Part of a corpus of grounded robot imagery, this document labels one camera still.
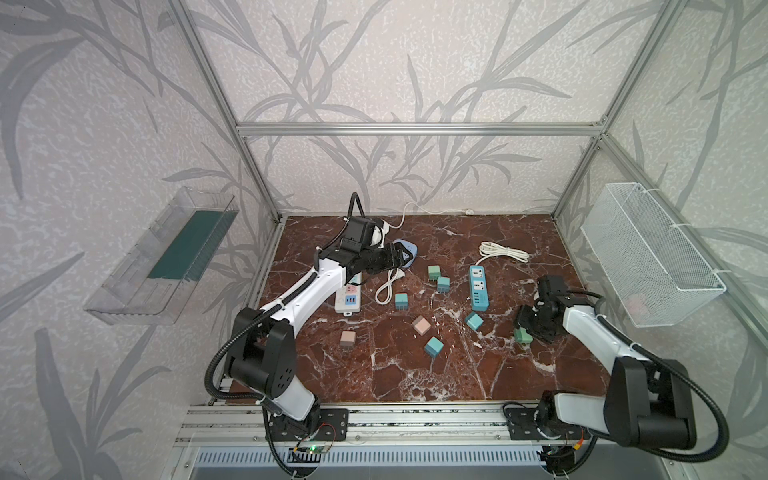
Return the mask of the teal blue power strip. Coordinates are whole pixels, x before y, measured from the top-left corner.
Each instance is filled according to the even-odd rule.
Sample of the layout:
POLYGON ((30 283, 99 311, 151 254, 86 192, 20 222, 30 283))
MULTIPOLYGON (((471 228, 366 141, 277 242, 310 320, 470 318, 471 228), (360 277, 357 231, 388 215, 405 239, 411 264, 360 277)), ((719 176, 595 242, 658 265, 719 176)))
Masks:
POLYGON ((482 265, 473 265, 469 269, 469 286, 472 310, 485 312, 489 307, 489 298, 485 269, 482 265))

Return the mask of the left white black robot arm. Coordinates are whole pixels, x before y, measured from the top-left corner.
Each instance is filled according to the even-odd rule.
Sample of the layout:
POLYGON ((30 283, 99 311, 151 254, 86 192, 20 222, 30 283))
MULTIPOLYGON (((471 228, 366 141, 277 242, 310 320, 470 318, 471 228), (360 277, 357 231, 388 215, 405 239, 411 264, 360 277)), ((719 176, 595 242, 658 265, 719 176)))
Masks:
POLYGON ((400 244, 388 242, 381 219, 348 215, 344 227, 286 292, 254 310, 242 309, 232 335, 210 361, 203 383, 218 400, 254 399, 274 414, 311 423, 320 401, 297 378, 296 336, 316 310, 356 275, 376 275, 411 259, 400 244))

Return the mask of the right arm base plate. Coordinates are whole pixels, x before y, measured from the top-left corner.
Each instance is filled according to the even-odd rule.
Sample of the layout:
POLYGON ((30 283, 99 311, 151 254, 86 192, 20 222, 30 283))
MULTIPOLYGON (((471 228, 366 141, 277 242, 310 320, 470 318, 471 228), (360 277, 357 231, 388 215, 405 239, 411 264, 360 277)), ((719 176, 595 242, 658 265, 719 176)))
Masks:
POLYGON ((563 423, 537 406, 508 402, 502 413, 511 440, 577 444, 592 438, 585 428, 563 423))

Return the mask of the light blue square socket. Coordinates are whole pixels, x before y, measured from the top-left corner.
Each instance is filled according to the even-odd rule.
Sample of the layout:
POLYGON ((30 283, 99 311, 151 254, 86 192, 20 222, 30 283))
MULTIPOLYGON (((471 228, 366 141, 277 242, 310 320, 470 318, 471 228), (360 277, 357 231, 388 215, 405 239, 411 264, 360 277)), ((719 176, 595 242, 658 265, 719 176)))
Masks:
POLYGON ((415 244, 401 239, 393 242, 393 249, 395 267, 399 269, 409 268, 414 262, 418 251, 415 244))

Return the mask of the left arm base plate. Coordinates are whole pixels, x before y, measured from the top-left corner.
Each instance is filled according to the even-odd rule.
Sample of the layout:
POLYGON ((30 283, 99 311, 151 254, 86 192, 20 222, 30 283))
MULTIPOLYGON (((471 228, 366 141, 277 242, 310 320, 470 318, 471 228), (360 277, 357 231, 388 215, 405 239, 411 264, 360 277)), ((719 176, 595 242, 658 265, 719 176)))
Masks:
POLYGON ((305 420, 286 415, 268 415, 266 426, 274 441, 298 441, 312 438, 322 441, 343 441, 347 436, 350 411, 344 408, 312 410, 305 420))

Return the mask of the teal cube charger front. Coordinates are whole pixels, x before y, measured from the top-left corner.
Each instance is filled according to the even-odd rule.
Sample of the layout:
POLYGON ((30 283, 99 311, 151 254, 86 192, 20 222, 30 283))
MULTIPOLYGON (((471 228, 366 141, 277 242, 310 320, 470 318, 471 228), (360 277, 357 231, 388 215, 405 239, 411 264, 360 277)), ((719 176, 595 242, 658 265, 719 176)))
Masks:
POLYGON ((424 350, 431 357, 436 358, 443 350, 444 343, 437 337, 432 337, 426 343, 424 350))

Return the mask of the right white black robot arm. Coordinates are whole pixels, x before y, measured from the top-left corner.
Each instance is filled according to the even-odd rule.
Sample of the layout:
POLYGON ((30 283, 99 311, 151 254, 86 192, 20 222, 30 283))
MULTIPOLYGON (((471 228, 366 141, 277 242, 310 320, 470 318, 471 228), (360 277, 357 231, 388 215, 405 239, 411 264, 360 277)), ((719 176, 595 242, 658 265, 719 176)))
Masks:
POLYGON ((683 463, 703 463, 727 449, 725 415, 685 367, 662 359, 614 327, 599 310, 601 295, 574 290, 560 276, 537 281, 533 305, 522 306, 516 323, 534 339, 553 342, 569 334, 609 373, 603 396, 546 391, 534 408, 514 406, 506 418, 512 435, 531 433, 557 440, 578 430, 592 442, 683 463))

